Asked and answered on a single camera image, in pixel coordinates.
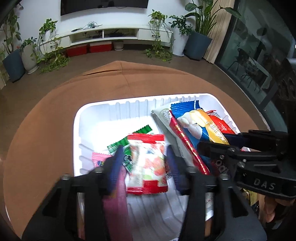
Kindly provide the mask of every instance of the white tv cabinet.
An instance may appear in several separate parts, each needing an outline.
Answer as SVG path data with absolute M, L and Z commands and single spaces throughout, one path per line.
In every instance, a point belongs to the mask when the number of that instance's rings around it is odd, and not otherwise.
M 150 30 L 149 25 L 101 25 L 95 28 L 80 29 L 75 32 L 65 32 L 58 33 L 56 37 L 61 37 L 57 41 L 59 47 L 68 48 L 78 44 L 84 44 L 96 41 L 108 41 L 108 40 L 125 40 L 125 39 L 137 39 L 137 40 L 155 40 L 155 33 Z M 123 33 L 124 36 L 112 37 L 110 35 L 114 33 Z M 166 30 L 160 28 L 160 40 L 163 45 L 170 43 L 170 38 L 172 35 L 171 31 L 166 32 Z M 40 46 L 42 53 L 50 53 L 55 50 L 57 45 L 51 40 L 44 41 Z

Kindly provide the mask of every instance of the red storage box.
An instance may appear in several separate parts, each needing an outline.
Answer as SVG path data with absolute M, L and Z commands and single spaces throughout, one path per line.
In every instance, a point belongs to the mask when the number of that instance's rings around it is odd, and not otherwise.
M 96 43 L 91 43 L 89 47 L 89 51 L 91 53 L 111 51 L 111 50 L 112 50 L 111 41 L 100 41 Z
M 87 45 L 88 44 L 79 44 L 79 45 L 75 45 L 73 47 L 67 48 L 66 51 L 67 51 L 68 57 L 86 54 Z

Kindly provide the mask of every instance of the glass window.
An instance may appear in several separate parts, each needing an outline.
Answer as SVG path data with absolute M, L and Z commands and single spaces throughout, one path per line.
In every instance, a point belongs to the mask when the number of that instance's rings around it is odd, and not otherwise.
M 216 64 L 249 96 L 270 128 L 287 131 L 281 91 L 294 88 L 293 80 L 282 80 L 288 73 L 294 78 L 295 39 L 267 0 L 240 0 L 238 11 L 242 18 L 230 26 Z

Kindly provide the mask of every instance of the round table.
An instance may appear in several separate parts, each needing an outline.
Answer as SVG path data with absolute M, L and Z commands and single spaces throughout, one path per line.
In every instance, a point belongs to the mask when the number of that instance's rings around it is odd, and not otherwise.
M 16 234 L 22 235 L 59 177 L 64 173 L 73 175 L 73 122 L 82 106 L 186 93 L 214 95 L 241 132 L 257 129 L 250 116 L 226 93 L 199 77 L 166 67 L 115 61 L 48 93 L 21 123 L 4 163 L 5 204 Z

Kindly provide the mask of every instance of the white plastic basket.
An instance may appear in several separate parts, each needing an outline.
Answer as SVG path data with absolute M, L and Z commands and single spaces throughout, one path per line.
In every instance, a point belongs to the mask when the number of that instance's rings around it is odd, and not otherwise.
M 151 110 L 176 100 L 197 99 L 205 111 L 216 110 L 235 133 L 240 132 L 217 98 L 207 93 L 149 96 L 84 105 L 74 119 L 74 175 L 86 174 L 94 168 L 91 160 L 93 151 L 109 154 L 108 145 L 145 125 L 150 125 L 154 134 L 167 134 L 161 124 L 155 122 Z M 168 136 L 166 143 L 174 144 Z M 172 178 L 168 180 L 168 185 L 169 191 L 166 193 L 128 195 L 128 212 L 134 241 L 169 241 L 178 236 L 187 206 L 187 197 L 176 193 Z

